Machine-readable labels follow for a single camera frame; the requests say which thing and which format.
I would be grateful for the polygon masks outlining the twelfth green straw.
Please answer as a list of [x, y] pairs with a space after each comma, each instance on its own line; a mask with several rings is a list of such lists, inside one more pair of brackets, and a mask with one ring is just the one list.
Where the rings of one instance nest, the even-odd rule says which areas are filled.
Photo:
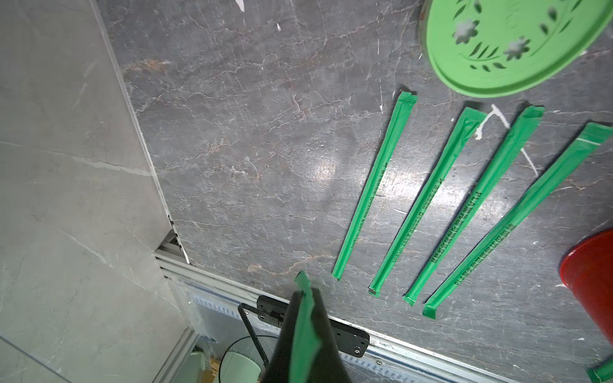
[[498, 146], [493, 158], [488, 163], [485, 171], [482, 172], [469, 196], [466, 197], [460, 211], [455, 215], [441, 241], [410, 287], [410, 290], [403, 296], [403, 299], [411, 306], [417, 302], [418, 296], [421, 294], [431, 275], [437, 270], [440, 261], [450, 253], [461, 233], [467, 228], [483, 202], [485, 202], [501, 180], [501, 177], [510, 168], [513, 161], [515, 161], [525, 143], [533, 135], [544, 113], [545, 108], [543, 106], [530, 105], [519, 114], [513, 125], [508, 129], [504, 140]]

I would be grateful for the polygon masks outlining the thirteenth green straw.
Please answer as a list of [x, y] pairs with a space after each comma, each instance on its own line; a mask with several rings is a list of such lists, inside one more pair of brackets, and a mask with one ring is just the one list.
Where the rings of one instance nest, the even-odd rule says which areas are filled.
[[612, 136], [612, 127], [589, 122], [515, 206], [469, 252], [453, 273], [427, 299], [422, 314], [430, 319], [454, 290], [517, 228], [575, 169]]

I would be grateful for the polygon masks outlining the fourteenth green straw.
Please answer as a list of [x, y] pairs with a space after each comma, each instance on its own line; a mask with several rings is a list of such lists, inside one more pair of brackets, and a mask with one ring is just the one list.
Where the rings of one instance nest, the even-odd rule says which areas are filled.
[[453, 164], [469, 139], [474, 135], [481, 123], [485, 121], [486, 117], [486, 113], [470, 107], [465, 107], [465, 109], [462, 111], [453, 128], [450, 138], [445, 144], [445, 147], [437, 160], [437, 164], [434, 166], [434, 169], [426, 180], [426, 183], [418, 193], [402, 226], [400, 227], [394, 241], [386, 253], [380, 268], [378, 268], [374, 279], [369, 285], [368, 292], [370, 295], [373, 295], [374, 297], [378, 297], [380, 295], [383, 283], [390, 275], [395, 263], [397, 262], [397, 259], [404, 251], [405, 246], [421, 222], [423, 215], [425, 215], [427, 208], [434, 199], [434, 196], [436, 196], [437, 191], [447, 177], [450, 169], [453, 167]]

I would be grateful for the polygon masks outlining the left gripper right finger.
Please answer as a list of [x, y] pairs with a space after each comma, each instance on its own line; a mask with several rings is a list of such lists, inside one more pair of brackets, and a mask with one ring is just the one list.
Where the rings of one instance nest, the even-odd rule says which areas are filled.
[[343, 361], [339, 356], [335, 334], [327, 315], [319, 289], [312, 289], [315, 306], [312, 311], [314, 330], [321, 341], [312, 366], [313, 382], [341, 383], [351, 382]]

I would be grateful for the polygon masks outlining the sixteenth green straw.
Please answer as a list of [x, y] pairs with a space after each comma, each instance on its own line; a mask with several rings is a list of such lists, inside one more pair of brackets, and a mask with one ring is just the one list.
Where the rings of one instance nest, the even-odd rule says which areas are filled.
[[316, 333], [312, 314], [316, 306], [311, 280], [305, 271], [300, 271], [295, 278], [298, 291], [302, 292], [299, 311], [296, 317], [295, 331], [292, 339], [292, 351], [289, 368], [290, 383], [308, 382], [314, 360], [322, 346]]

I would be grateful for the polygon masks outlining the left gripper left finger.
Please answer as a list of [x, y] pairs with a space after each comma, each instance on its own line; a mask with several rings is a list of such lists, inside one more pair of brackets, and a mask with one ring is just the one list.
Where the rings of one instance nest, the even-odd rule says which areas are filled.
[[295, 291], [291, 297], [273, 357], [263, 375], [262, 383], [289, 382], [292, 344], [302, 298], [303, 292], [300, 290]]

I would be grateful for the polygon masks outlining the fifteenth green straw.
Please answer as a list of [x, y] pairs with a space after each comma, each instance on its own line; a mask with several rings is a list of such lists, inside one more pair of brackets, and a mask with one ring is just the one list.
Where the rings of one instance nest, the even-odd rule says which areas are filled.
[[378, 187], [383, 179], [386, 168], [394, 153], [395, 147], [402, 135], [402, 132], [410, 118], [413, 107], [417, 103], [418, 96], [411, 92], [402, 91], [397, 97], [394, 110], [389, 119], [381, 146], [370, 169], [367, 181], [365, 182], [359, 202], [354, 211], [350, 226], [346, 233], [343, 245], [338, 254], [335, 266], [331, 275], [340, 280], [349, 262], [354, 245], [357, 242], [362, 226], [367, 218], [367, 214], [378, 191]]

